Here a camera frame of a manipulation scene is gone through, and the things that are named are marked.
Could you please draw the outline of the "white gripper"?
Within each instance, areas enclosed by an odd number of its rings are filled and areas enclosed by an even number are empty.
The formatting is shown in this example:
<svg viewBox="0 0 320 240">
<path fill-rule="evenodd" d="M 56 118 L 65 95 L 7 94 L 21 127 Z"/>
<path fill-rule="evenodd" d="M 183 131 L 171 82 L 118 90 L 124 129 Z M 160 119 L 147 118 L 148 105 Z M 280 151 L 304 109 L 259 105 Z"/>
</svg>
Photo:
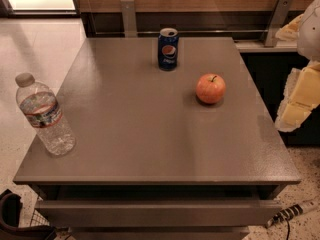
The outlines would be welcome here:
<svg viewBox="0 0 320 240">
<path fill-rule="evenodd" d="M 314 0 L 303 15 L 280 28 L 275 37 L 282 41 L 298 37 L 298 53 L 311 61 L 302 70 L 291 70 L 277 111 L 276 129 L 292 132 L 320 105 L 320 0 Z"/>
</svg>

